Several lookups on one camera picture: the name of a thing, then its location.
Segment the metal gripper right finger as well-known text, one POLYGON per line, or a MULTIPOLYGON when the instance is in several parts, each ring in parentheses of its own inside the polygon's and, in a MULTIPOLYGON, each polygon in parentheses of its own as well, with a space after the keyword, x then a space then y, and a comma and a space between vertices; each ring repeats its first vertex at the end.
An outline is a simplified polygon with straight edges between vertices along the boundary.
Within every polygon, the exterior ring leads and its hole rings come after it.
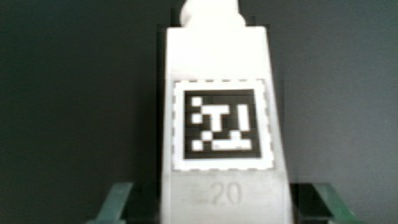
POLYGON ((332 214, 329 224, 353 224, 355 215, 348 209, 332 185, 329 183, 314 183, 313 187, 332 214))

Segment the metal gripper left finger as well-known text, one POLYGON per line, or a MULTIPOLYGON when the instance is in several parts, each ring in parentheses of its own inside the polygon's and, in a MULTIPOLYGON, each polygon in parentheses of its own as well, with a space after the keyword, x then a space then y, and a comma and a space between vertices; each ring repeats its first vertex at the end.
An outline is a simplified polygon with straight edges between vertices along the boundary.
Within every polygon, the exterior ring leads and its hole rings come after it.
POLYGON ((131 188, 131 182, 115 183, 112 185, 96 218, 91 219, 85 224, 126 224, 122 212, 126 208, 131 188))

